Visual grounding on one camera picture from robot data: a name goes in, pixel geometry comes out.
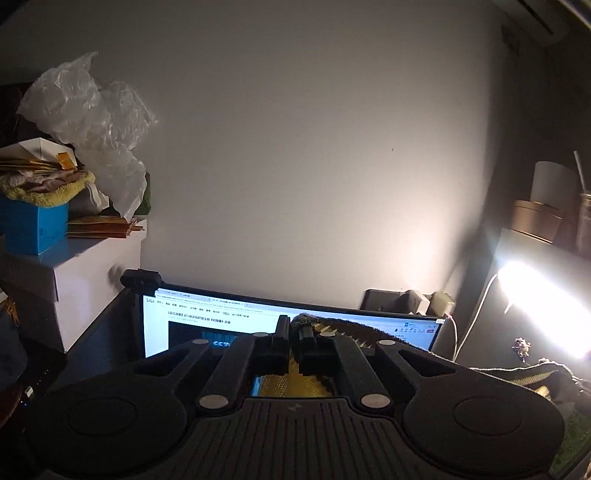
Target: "blue box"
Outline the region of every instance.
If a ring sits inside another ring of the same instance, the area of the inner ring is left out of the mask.
[[[39,255],[66,237],[68,204],[41,208],[0,196],[0,232],[6,251]]]

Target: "computer monitor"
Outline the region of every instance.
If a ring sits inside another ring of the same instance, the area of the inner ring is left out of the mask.
[[[145,356],[155,355],[188,340],[205,338],[214,347],[229,346],[245,333],[275,332],[280,315],[300,313],[368,325],[429,350],[443,319],[394,313],[366,312],[264,300],[165,284],[154,297],[142,296]]]

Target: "ribbed surface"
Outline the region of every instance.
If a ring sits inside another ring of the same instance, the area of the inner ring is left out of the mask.
[[[246,400],[240,412],[201,420],[174,459],[150,473],[136,478],[451,478],[419,460],[389,420],[358,415],[341,399]]]

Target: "white plastic bag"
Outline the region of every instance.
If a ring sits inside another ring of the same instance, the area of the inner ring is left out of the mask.
[[[18,113],[63,144],[96,176],[100,191],[130,220],[146,188],[145,167],[131,149],[156,118],[124,82],[101,88],[90,75],[97,52],[43,73],[25,93]]]

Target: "white wall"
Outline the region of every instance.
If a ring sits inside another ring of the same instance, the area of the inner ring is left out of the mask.
[[[139,90],[160,118],[136,149],[143,268],[356,307],[442,288],[478,226],[503,21],[488,0],[33,0],[0,28],[0,81],[98,50],[100,81]]]

